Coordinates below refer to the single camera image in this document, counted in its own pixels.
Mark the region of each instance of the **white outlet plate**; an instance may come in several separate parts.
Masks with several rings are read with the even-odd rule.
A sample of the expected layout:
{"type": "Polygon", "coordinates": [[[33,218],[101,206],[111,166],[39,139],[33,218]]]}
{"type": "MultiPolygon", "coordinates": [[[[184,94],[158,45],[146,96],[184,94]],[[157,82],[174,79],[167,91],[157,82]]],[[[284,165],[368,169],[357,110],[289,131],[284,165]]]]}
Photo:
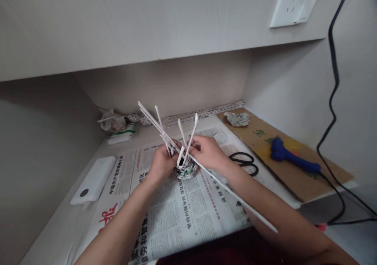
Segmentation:
{"type": "Polygon", "coordinates": [[[278,0],[270,27],[306,22],[317,0],[278,0]]]}

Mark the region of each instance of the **white power bank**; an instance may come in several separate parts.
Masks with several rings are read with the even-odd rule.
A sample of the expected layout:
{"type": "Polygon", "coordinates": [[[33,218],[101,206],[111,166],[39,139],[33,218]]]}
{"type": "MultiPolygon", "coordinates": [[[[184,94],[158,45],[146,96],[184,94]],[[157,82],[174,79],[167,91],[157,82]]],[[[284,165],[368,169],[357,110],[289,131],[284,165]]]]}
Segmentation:
{"type": "Polygon", "coordinates": [[[117,159],[114,156],[99,158],[71,199],[71,205],[83,204],[88,201],[96,201],[102,192],[111,169],[117,159]]]}

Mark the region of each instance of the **scissors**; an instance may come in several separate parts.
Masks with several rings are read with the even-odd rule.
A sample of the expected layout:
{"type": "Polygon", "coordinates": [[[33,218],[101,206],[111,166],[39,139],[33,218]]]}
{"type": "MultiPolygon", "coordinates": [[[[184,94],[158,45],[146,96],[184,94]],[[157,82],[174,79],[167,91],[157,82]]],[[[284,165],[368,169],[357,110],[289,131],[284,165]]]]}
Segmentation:
{"type": "Polygon", "coordinates": [[[254,176],[256,176],[259,173],[259,168],[257,167],[257,165],[253,164],[254,163],[254,157],[251,156],[250,154],[247,154],[247,153],[244,153],[244,152],[236,152],[236,153],[230,155],[229,158],[232,161],[234,161],[234,162],[241,163],[241,164],[239,164],[240,167],[245,167],[245,166],[252,166],[252,167],[254,167],[255,171],[253,173],[251,173],[250,176],[254,177],[254,176]],[[248,156],[250,158],[250,161],[245,161],[245,160],[233,158],[236,155],[245,155],[245,156],[248,156]]]}

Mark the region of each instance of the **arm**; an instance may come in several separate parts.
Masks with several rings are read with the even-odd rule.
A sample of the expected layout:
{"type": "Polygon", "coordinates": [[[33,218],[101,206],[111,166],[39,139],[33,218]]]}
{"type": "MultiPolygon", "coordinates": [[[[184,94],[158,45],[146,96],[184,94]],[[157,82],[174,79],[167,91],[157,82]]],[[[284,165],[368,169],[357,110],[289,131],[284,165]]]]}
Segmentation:
{"type": "Polygon", "coordinates": [[[253,225],[269,243],[296,262],[357,264],[351,256],[281,198],[231,161],[215,139],[195,135],[193,140],[190,153],[195,159],[224,176],[241,198],[277,228],[276,234],[247,211],[253,225]]]}
{"type": "Polygon", "coordinates": [[[128,263],[151,201],[160,185],[172,173],[177,159],[178,154],[172,158],[168,156],[165,145],[155,151],[146,178],[84,250],[75,265],[128,263]]]}

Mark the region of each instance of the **brown cardboard sheet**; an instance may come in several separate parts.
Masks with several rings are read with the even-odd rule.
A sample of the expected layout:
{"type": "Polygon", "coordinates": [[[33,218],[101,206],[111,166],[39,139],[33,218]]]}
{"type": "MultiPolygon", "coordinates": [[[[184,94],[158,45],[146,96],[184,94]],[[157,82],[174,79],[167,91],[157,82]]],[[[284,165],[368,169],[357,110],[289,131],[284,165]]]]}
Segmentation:
{"type": "MultiPolygon", "coordinates": [[[[287,150],[293,152],[295,155],[313,163],[318,163],[321,166],[322,173],[328,179],[337,185],[331,174],[323,164],[318,154],[287,136],[283,132],[264,122],[257,116],[253,115],[244,108],[232,110],[233,113],[248,113],[250,118],[250,125],[247,127],[232,126],[224,113],[219,113],[219,119],[236,135],[238,136],[252,151],[257,155],[264,164],[281,180],[281,182],[302,201],[307,202],[331,190],[327,182],[318,175],[313,175],[304,172],[290,162],[278,162],[271,158],[271,144],[272,140],[279,136],[284,141],[284,146],[287,150]]],[[[326,159],[336,178],[343,184],[353,179],[353,176],[345,170],[335,165],[326,159]]]]}

